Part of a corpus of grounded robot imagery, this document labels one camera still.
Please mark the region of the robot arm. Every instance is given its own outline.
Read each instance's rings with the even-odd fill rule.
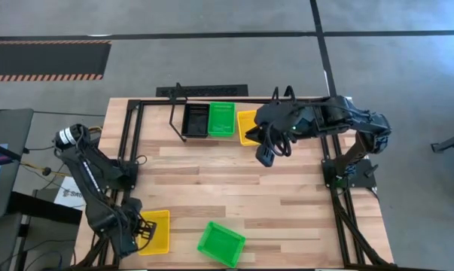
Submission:
[[[264,166],[272,166],[275,155],[290,156],[290,142],[299,139],[318,138],[356,130],[355,144],[335,159],[338,176],[355,172],[355,164],[367,154],[378,154],[387,146],[391,127],[382,114],[357,109],[346,97],[321,98],[314,102],[297,102],[289,86],[292,98],[280,101],[278,88],[272,102],[257,110],[257,126],[246,137],[261,145],[257,159]]]
[[[118,160],[108,159],[91,142],[88,128],[80,124],[59,131],[54,145],[54,154],[67,165],[83,195],[88,224],[99,237],[78,266],[90,266],[108,240],[120,259],[142,249],[136,244],[137,235],[146,239],[146,246],[153,238],[156,224],[142,219],[139,214],[142,202],[129,198],[118,206],[102,192],[104,186],[131,189],[137,165],[122,165]]]

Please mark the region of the yellow bin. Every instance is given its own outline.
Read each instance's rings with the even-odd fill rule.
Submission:
[[[161,211],[145,211],[142,212],[142,217],[146,221],[157,223],[157,229],[150,243],[138,251],[140,255],[165,254],[169,251],[169,210]],[[138,238],[138,247],[145,245],[146,240]]]
[[[237,123],[239,124],[239,137],[240,143],[242,146],[256,146],[259,145],[257,142],[247,139],[245,134],[255,126],[255,115],[257,114],[256,110],[250,111],[239,111],[236,114]]]

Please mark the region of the green plastic tray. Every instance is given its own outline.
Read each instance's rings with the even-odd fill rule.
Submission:
[[[235,268],[244,245],[244,236],[210,221],[197,249],[206,256]]]
[[[233,136],[235,133],[235,103],[210,103],[209,135]]]

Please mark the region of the white paper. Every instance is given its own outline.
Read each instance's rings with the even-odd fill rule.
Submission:
[[[72,207],[80,211],[83,210],[85,204],[83,195],[81,195],[75,180],[72,177],[64,177],[61,187],[54,203]]]

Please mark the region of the black bin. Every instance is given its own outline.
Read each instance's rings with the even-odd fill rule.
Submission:
[[[208,104],[186,104],[183,112],[181,135],[188,138],[204,139],[208,136],[209,127]]]

